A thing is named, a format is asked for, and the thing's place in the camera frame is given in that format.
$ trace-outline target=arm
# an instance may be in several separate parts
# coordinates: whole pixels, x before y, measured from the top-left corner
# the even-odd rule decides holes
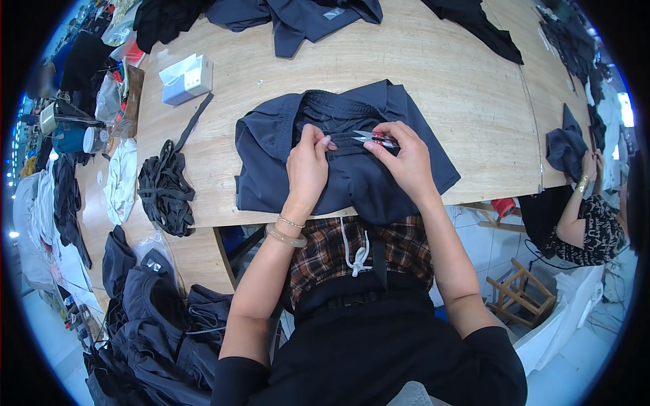
[[[596,182],[593,185],[591,194],[599,195],[603,193],[603,173],[605,172],[605,159],[600,149],[596,149]]]
[[[289,196],[280,214],[283,218],[304,224],[311,214],[327,182],[328,148],[337,149],[329,136],[318,127],[305,125],[300,142],[287,159]],[[293,238],[301,231],[280,220],[275,227]],[[268,319],[280,299],[293,251],[273,237],[262,243],[235,291],[219,359],[244,357],[269,366]]]
[[[596,155],[590,151],[585,152],[582,158],[582,174],[587,177],[587,180],[593,179],[596,174]],[[584,193],[575,188],[569,203],[562,212],[562,217],[558,222],[557,234],[558,238],[567,244],[576,246],[578,248],[584,247],[584,229],[586,220],[584,218],[578,219],[580,212],[580,204]]]
[[[386,165],[422,214],[435,279],[449,321],[462,338],[480,328],[496,325],[483,305],[474,266],[434,184],[426,144],[401,121],[379,124],[374,131],[392,136],[399,143],[397,157],[372,142],[363,146]]]

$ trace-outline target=gold bracelet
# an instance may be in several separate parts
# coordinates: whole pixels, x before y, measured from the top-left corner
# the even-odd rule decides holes
[[[294,226],[296,228],[299,228],[299,229],[303,229],[306,226],[306,224],[300,225],[300,224],[295,224],[293,222],[290,222],[289,220],[287,220],[286,218],[284,218],[282,216],[278,216],[278,220],[280,220],[281,222],[285,222],[285,223],[287,223],[289,225],[292,225],[292,226]]]
[[[304,235],[301,234],[298,238],[289,237],[288,235],[276,230],[273,223],[266,225],[266,234],[284,244],[287,244],[288,246],[292,246],[293,248],[303,248],[307,245],[307,238]]]
[[[584,194],[585,190],[589,187],[589,177],[584,173],[580,176],[578,184],[575,185],[576,190]]]

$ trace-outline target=white drawstring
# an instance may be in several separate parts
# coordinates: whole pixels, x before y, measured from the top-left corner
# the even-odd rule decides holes
[[[360,247],[357,250],[357,253],[354,255],[354,263],[350,264],[350,246],[348,245],[348,237],[345,235],[345,227],[343,226],[343,217],[341,217],[341,232],[343,234],[343,243],[345,244],[345,262],[348,264],[348,267],[352,269],[352,277],[357,277],[359,272],[364,269],[372,269],[372,266],[363,266],[363,263],[368,258],[368,247],[370,242],[368,241],[368,232],[364,231],[366,237],[365,247]]]

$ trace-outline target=cardboard box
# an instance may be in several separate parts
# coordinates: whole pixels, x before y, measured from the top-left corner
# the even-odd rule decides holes
[[[144,71],[131,65],[127,66],[129,81],[129,96],[126,101],[124,117],[113,126],[110,136],[133,138],[138,133],[138,114],[140,112],[140,96],[144,84]]]

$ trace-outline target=patterned blouse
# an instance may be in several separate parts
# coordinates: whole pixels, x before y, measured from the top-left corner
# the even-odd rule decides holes
[[[625,232],[616,220],[616,214],[618,210],[600,195],[590,196],[580,204],[578,213],[578,219],[587,220],[584,226],[584,247],[572,246],[560,240],[556,226],[546,248],[561,259],[580,266],[610,262],[625,245]]]

